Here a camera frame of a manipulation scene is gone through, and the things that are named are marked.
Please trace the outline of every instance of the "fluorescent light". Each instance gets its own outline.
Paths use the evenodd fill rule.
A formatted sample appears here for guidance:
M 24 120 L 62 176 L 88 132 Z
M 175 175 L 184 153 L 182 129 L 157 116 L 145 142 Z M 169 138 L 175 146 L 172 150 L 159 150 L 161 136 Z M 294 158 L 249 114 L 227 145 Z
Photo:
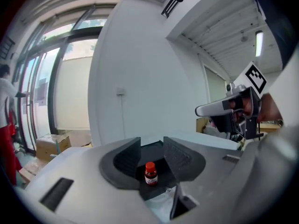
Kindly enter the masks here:
M 256 32 L 256 57 L 260 56 L 263 47 L 263 32 Z

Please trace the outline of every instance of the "person in red pants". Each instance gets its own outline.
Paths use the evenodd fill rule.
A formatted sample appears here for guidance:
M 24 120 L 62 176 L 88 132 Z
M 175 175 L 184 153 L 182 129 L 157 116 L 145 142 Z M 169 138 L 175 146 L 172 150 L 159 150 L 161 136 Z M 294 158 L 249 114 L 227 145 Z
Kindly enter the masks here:
M 18 92 L 7 79 L 9 75 L 9 66 L 0 65 L 0 156 L 11 184 L 16 185 L 15 174 L 17 169 L 21 169 L 21 165 L 14 154 L 13 142 L 5 116 L 5 100 L 8 97 L 26 97 L 28 94 Z

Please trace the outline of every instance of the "red pants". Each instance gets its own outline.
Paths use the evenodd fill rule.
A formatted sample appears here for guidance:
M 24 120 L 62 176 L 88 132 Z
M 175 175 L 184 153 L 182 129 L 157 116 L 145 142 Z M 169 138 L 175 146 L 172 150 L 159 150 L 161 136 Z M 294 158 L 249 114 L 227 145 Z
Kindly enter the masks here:
M 16 170 L 21 170 L 22 166 L 14 154 L 13 142 L 8 126 L 0 128 L 0 155 L 4 161 L 4 169 L 11 184 L 16 185 Z

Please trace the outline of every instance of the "red bottle cap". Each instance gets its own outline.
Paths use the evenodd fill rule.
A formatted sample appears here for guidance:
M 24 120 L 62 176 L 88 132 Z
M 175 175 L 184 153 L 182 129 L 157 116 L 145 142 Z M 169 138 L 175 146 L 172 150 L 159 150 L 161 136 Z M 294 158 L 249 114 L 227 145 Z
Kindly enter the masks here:
M 145 170 L 149 173 L 153 173 L 156 170 L 155 164 L 153 162 L 147 162 L 145 164 Z

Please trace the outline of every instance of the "small bottle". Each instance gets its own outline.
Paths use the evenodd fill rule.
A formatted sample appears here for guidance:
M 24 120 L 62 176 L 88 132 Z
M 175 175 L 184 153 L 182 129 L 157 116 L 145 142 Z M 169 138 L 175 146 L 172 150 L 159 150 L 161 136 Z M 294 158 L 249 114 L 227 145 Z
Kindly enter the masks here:
M 144 177 L 145 182 L 149 186 L 155 186 L 158 183 L 158 174 L 156 171 L 155 164 L 153 162 L 147 162 L 145 164 Z

